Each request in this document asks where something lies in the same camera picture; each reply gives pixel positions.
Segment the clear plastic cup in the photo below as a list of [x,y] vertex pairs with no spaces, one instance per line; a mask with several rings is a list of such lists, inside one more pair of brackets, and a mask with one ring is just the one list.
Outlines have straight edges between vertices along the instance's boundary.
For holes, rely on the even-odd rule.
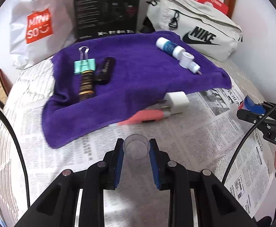
[[123,143],[123,151],[131,159],[141,159],[147,156],[150,148],[148,139],[140,134],[128,136]]

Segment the blue label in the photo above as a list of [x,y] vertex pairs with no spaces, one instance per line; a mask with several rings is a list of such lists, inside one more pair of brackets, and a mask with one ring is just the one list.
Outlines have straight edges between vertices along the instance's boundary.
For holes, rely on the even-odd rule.
[[163,46],[163,51],[170,56],[173,56],[173,51],[178,45],[174,44],[171,41],[167,41]]

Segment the white cap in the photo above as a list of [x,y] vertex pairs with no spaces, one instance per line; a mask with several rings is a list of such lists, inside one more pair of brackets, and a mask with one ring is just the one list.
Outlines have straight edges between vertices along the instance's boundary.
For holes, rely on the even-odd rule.
[[164,45],[166,44],[166,42],[168,42],[169,40],[164,38],[164,37],[159,37],[158,40],[156,41],[156,46],[163,50]]
[[194,61],[194,56],[190,53],[183,52],[179,65],[183,68],[189,69],[193,74],[200,70],[200,66]]
[[183,113],[189,106],[188,97],[183,91],[166,93],[164,100],[167,100],[171,114]]

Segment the white bottle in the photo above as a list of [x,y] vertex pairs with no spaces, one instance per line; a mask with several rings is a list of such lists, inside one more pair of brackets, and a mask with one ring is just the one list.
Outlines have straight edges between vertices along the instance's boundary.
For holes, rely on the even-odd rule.
[[181,46],[174,44],[172,41],[164,37],[158,38],[156,46],[163,52],[169,54],[177,60],[180,60],[182,57],[182,53],[185,52],[185,48],[182,48]]

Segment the white plastic bag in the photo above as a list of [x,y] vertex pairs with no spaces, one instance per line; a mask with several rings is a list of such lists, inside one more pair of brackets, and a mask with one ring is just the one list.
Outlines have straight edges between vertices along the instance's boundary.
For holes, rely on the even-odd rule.
[[10,54],[26,69],[75,42],[74,23],[61,0],[19,0],[12,9]]

